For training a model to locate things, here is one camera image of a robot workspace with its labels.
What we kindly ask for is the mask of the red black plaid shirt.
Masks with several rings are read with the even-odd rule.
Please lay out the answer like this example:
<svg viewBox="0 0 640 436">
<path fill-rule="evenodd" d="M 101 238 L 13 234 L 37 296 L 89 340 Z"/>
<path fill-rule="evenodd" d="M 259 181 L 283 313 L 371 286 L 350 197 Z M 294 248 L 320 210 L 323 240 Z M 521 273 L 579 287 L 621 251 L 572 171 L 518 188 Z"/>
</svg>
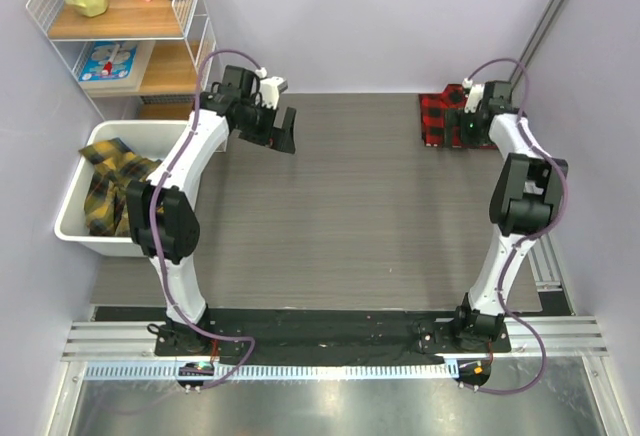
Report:
<svg viewBox="0 0 640 436">
<path fill-rule="evenodd" d="M 497 150 L 489 143 L 470 145 L 463 143 L 460 137 L 460 125 L 454 123 L 447 128 L 445 117 L 450 111 L 462 110 L 466 103 L 466 95 L 460 84 L 447 84 L 440 93 L 423 93 L 418 95 L 421 139 L 425 146 L 450 149 L 482 149 Z"/>
</svg>

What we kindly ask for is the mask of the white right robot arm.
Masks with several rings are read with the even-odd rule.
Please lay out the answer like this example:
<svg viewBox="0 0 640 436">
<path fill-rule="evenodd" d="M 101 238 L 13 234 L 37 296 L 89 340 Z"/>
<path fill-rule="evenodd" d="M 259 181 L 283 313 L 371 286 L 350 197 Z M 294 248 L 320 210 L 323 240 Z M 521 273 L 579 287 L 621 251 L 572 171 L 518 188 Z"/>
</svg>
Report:
<svg viewBox="0 0 640 436">
<path fill-rule="evenodd" d="M 480 351 L 501 338 L 509 293 L 524 259 L 549 231 L 564 202 L 568 163 L 543 150 L 524 112 L 512 105 L 506 81 L 462 83 L 464 107 L 445 116 L 445 141 L 455 128 L 461 143 L 494 146 L 503 166 L 489 204 L 492 240 L 474 285 L 446 325 L 463 351 Z"/>
</svg>

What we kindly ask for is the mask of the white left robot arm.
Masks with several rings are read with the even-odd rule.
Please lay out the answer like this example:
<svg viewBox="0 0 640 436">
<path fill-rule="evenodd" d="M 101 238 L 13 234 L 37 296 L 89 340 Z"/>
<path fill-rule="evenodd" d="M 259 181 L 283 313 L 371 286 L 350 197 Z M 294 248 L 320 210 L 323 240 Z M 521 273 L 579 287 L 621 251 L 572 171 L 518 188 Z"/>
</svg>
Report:
<svg viewBox="0 0 640 436">
<path fill-rule="evenodd" d="M 150 324 L 158 356 L 200 355 L 214 340 L 209 308 L 197 281 L 194 252 L 200 224 L 192 199 L 202 172 L 231 133 L 278 152 L 293 154 L 296 111 L 275 124 L 285 78 L 263 69 L 225 68 L 221 81 L 194 101 L 187 126 L 168 156 L 144 181 L 126 189 L 132 241 L 149 258 L 166 301 L 161 325 Z"/>
</svg>

